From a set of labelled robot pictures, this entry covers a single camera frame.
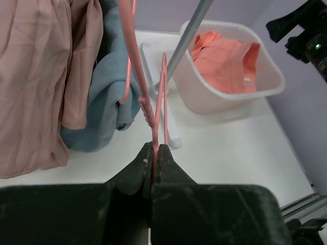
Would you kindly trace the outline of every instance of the hanging clothes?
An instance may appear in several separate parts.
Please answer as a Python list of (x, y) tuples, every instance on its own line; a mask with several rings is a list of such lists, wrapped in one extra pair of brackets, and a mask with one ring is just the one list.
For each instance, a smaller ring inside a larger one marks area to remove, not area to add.
[(61, 129), (68, 148), (81, 152), (95, 152), (107, 146), (114, 131), (129, 128), (140, 109), (140, 93), (133, 74), (125, 104), (118, 103), (124, 95), (128, 54), (117, 2), (100, 0), (100, 4), (104, 36), (88, 94), (87, 125), (81, 130)]
[(67, 164), (61, 118), (86, 124), (102, 26), (99, 0), (0, 1), (0, 178)]

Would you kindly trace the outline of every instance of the plastic hanger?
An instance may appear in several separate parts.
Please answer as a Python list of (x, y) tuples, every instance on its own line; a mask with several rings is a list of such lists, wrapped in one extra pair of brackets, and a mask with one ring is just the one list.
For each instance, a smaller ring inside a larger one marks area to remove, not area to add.
[(167, 132), (167, 56), (164, 53), (162, 56), (162, 70), (160, 73), (159, 80), (159, 91), (158, 100), (156, 105), (155, 114), (150, 103), (150, 96), (148, 92), (147, 83), (143, 73), (141, 58), (138, 52), (138, 46), (136, 42), (136, 36), (134, 31), (133, 23), (133, 12), (131, 8), (130, 0), (118, 0), (118, 9), (121, 17), (122, 29), (125, 38), (125, 44), (128, 51), (128, 56), (135, 72), (136, 80), (141, 92), (138, 101), (143, 110), (144, 116), (148, 125), (152, 130), (152, 144), (153, 144), (153, 167), (156, 169), (158, 151), (159, 151), (159, 138), (158, 138), (158, 128), (160, 122), (160, 111), (162, 103), (162, 95), (164, 92), (164, 124), (165, 124), (165, 144), (168, 143), (168, 132)]
[[(145, 72), (148, 75), (149, 83), (150, 83), (150, 97), (153, 98), (155, 101), (158, 98), (158, 89), (159, 86), (159, 69), (157, 67), (155, 57), (153, 55), (152, 49), (150, 45), (146, 42), (141, 44), (141, 55), (143, 58), (143, 65), (145, 68)], [(161, 115), (164, 117), (164, 108), (161, 109)], [(174, 149), (181, 148), (182, 146), (182, 139), (180, 137), (180, 134), (178, 132), (178, 128), (176, 126), (176, 122), (174, 120), (174, 115), (170, 109), (169, 103), (167, 102), (167, 117), (168, 117), (168, 144), (169, 146), (173, 147)]]
[[(134, 19), (135, 19), (135, 13), (136, 13), (136, 0), (133, 0), (133, 8), (132, 8), (133, 22), (134, 22)], [(128, 56), (127, 57), (127, 75), (126, 75), (125, 91), (124, 91), (123, 98), (119, 101), (120, 105), (123, 105), (127, 100), (130, 84), (131, 84), (131, 60), (130, 60), (130, 58)]]

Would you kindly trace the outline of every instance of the white table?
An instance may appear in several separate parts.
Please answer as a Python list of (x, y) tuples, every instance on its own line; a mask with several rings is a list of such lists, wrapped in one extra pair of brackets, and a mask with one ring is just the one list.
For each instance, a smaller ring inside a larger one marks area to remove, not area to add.
[[(158, 52), (174, 50), (179, 35), (137, 32), (139, 45), (148, 42)], [(173, 81), (168, 99), (183, 141), (175, 161), (198, 183), (257, 184), (270, 189), (281, 207), (313, 193), (267, 101), (226, 114), (197, 115), (179, 96)], [(163, 142), (160, 130), (160, 142)], [(102, 183), (131, 162), (151, 130), (139, 113), (130, 129), (116, 131), (109, 146), (93, 154), (74, 153), (67, 167), (38, 170), (9, 180), (9, 185)]]

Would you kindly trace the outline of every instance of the black camera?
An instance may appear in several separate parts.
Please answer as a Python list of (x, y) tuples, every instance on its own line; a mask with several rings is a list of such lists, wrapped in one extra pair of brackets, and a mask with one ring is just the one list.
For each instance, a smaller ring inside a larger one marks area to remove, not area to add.
[(270, 39), (279, 42), (297, 25), (304, 31), (288, 39), (287, 53), (304, 63), (312, 62), (327, 82), (327, 6), (309, 0), (292, 13), (268, 22)]

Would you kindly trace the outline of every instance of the fabric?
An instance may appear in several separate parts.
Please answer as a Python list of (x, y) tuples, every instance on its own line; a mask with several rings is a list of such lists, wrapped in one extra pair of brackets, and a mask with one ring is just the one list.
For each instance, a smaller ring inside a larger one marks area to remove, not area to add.
[(100, 3), (104, 36), (88, 94), (87, 125), (82, 130), (61, 129), (65, 144), (81, 152), (95, 152), (107, 146), (114, 131), (129, 128), (140, 109), (140, 93), (133, 74), (128, 98), (125, 104), (119, 105), (125, 90), (128, 54), (117, 2), (101, 0)]
[(199, 73), (216, 90), (256, 92), (256, 60), (260, 44), (222, 37), (216, 31), (197, 35), (191, 57)]
[(102, 32), (98, 0), (0, 1), (0, 178), (67, 164)]

